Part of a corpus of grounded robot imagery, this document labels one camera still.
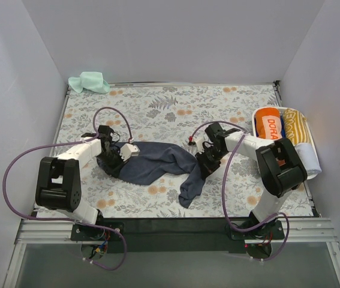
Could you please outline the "dark grey towel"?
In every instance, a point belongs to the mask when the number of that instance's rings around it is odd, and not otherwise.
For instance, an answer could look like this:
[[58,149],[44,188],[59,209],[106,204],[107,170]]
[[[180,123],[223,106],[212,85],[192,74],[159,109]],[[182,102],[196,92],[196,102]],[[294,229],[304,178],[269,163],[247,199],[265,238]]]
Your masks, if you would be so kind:
[[205,180],[195,156],[172,143],[137,142],[140,153],[123,164],[118,178],[136,185],[150,185],[164,174],[188,177],[180,185],[179,203],[189,208],[192,201],[201,195]]

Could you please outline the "orange peach printed towel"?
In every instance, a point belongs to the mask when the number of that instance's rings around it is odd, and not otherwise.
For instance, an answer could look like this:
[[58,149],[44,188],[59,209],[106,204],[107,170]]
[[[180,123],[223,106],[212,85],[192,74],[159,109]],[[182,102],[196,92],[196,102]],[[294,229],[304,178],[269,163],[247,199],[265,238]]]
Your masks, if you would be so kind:
[[280,111],[274,107],[265,107],[255,113],[255,130],[261,139],[279,140],[285,137]]

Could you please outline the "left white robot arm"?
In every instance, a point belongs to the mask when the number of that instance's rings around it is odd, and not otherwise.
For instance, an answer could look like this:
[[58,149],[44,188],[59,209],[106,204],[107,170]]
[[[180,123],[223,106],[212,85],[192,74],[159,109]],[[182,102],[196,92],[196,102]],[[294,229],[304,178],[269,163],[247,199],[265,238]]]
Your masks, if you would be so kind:
[[83,142],[56,157],[44,157],[40,162],[35,193],[38,206],[86,223],[85,233],[93,240],[101,239],[106,229],[100,221],[101,212],[82,198],[80,171],[95,158],[107,175],[118,178],[125,164],[120,148],[113,140],[114,130],[100,125],[98,132],[83,134]]

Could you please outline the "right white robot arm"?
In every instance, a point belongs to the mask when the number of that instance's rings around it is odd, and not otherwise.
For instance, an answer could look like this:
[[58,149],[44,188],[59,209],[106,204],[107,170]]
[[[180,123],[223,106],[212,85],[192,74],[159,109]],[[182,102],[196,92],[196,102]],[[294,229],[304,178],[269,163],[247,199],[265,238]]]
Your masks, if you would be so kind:
[[195,155],[203,179],[213,174],[221,164],[221,159],[230,154],[230,162],[235,154],[240,154],[257,163],[264,191],[255,208],[250,212],[243,226],[235,226],[225,207],[225,186],[229,164],[226,164],[222,179],[222,208],[231,230],[249,233],[255,238],[263,238],[271,231],[270,222],[278,216],[291,192],[307,180],[307,171],[293,144],[287,138],[278,140],[262,139],[252,136],[240,128],[222,128],[218,121],[206,124],[208,140],[189,137],[189,142],[197,147]]

